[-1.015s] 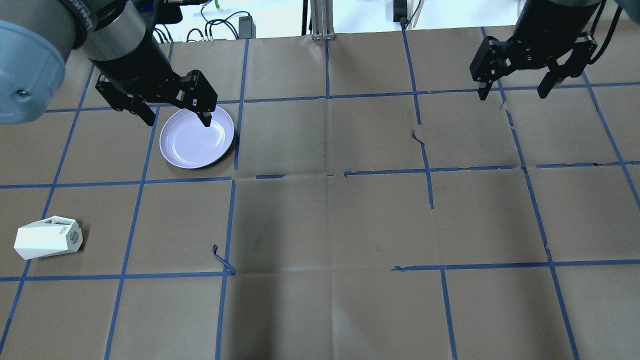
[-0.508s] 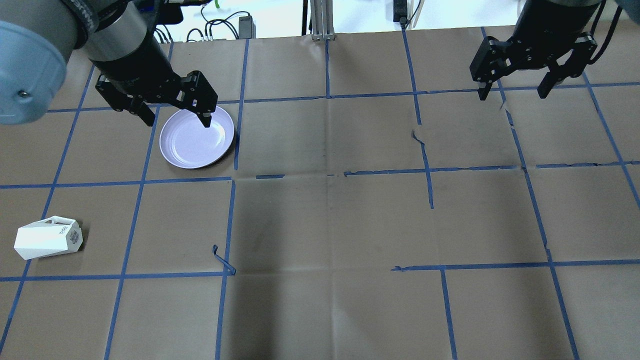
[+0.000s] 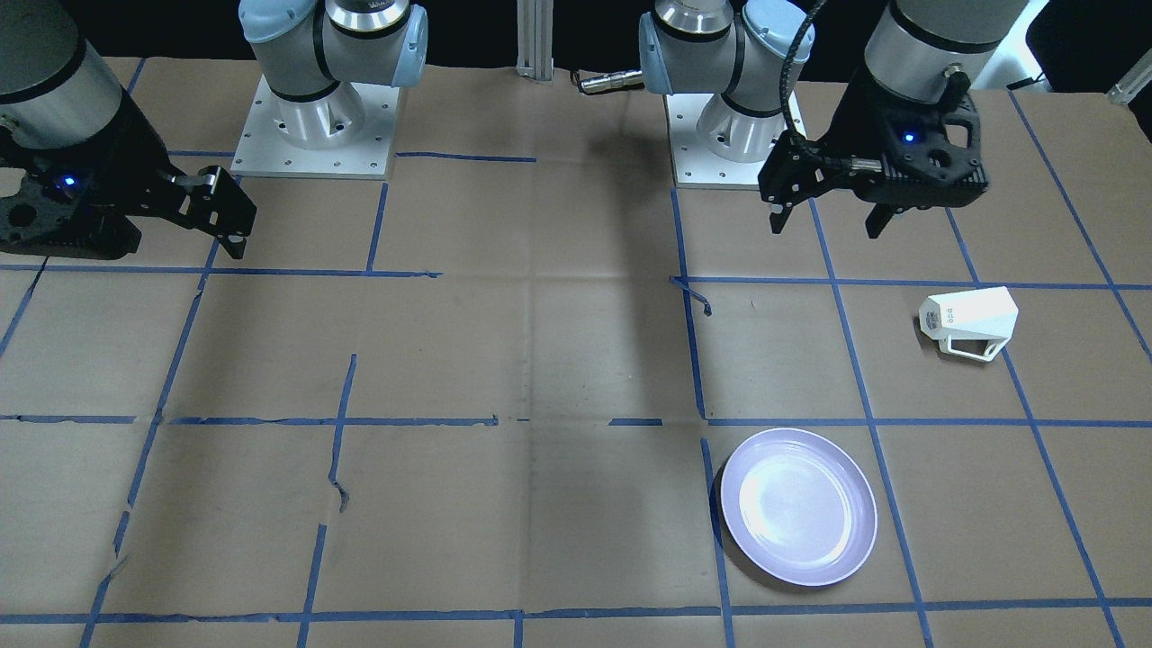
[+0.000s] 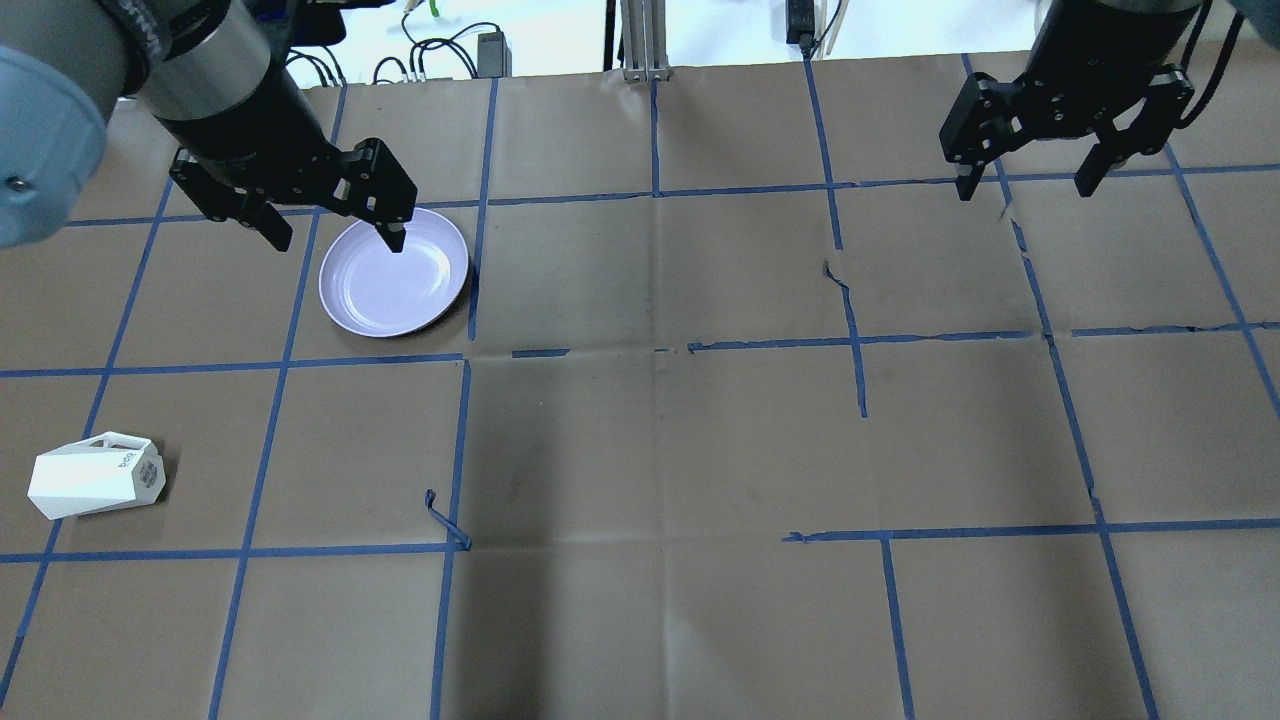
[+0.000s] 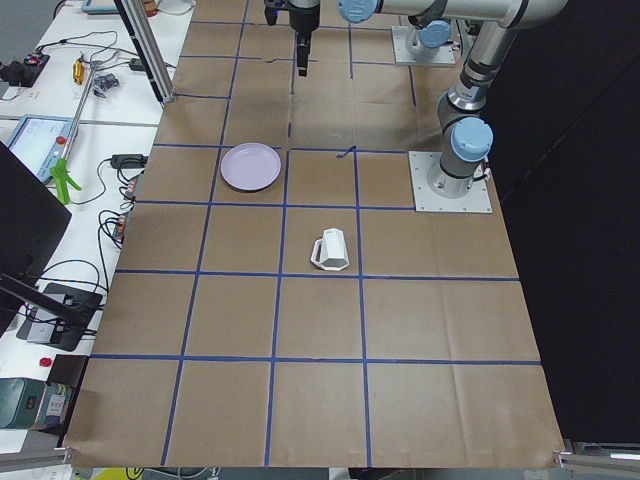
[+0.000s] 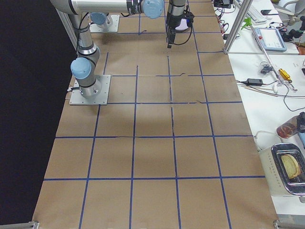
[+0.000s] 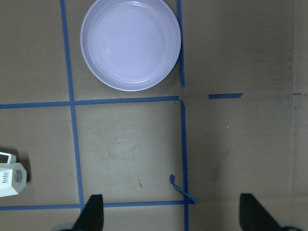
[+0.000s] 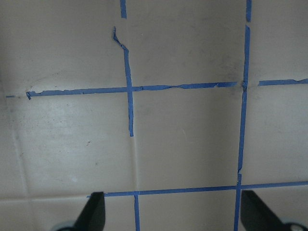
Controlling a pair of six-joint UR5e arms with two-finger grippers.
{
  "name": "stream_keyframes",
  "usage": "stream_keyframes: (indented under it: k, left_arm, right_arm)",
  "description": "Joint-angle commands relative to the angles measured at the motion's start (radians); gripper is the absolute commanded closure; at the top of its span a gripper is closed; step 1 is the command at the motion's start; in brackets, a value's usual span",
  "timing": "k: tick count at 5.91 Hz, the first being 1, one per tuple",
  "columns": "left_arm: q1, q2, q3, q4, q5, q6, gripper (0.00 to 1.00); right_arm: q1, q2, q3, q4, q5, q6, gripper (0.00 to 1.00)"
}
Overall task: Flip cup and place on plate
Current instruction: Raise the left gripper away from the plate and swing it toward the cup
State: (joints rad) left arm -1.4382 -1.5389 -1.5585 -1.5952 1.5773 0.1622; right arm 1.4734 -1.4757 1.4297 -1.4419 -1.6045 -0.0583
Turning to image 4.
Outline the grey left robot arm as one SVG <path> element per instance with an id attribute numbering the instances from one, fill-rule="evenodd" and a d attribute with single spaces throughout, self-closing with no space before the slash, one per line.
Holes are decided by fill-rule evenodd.
<path id="1" fill-rule="evenodd" d="M 242 1 L 5 1 L 1 241 L 59 232 L 102 161 L 120 99 L 175 140 L 170 178 L 210 222 L 291 246 L 284 206 L 316 206 L 404 246 L 417 188 L 379 138 L 328 138 Z"/>

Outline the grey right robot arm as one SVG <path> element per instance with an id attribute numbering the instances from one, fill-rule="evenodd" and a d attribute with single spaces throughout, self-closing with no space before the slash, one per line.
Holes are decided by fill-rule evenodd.
<path id="1" fill-rule="evenodd" d="M 940 128 L 957 196 L 972 199 L 988 165 L 1033 141 L 1096 137 L 1074 177 L 1083 197 L 1129 158 L 1156 154 L 1207 108 L 1244 24 L 1277 45 L 1275 1 L 1233 6 L 1210 82 L 1197 91 L 1187 64 L 1210 3 L 1052 1 L 1024 70 L 1010 82 L 968 76 Z"/>

